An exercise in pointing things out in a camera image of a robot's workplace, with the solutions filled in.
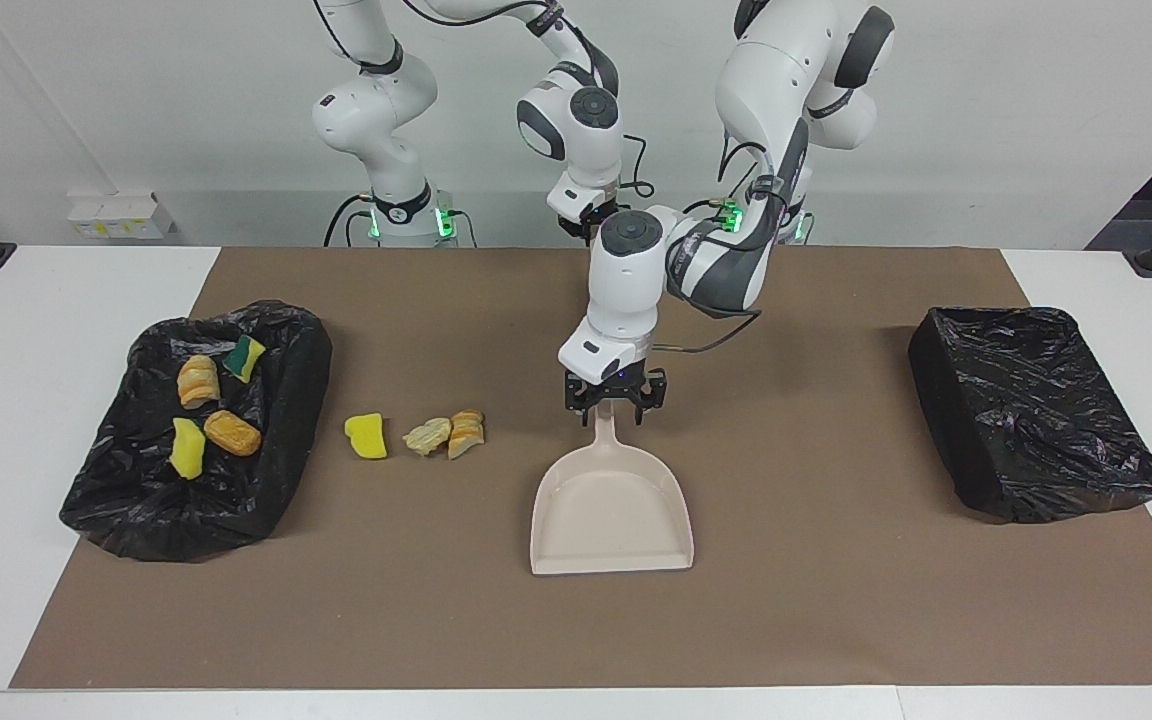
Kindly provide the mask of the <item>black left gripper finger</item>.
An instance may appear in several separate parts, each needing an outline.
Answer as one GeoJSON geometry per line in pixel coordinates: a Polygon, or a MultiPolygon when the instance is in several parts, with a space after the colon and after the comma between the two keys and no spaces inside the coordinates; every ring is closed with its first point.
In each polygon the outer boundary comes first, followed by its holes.
{"type": "Polygon", "coordinates": [[[564,376],[564,407],[570,414],[579,415],[581,427],[589,427],[591,410],[602,401],[602,387],[584,381],[579,376],[564,376]]]}
{"type": "Polygon", "coordinates": [[[641,427],[646,414],[664,406],[667,389],[668,379],[664,370],[645,370],[643,382],[637,386],[637,397],[634,400],[637,427],[641,427]]]}

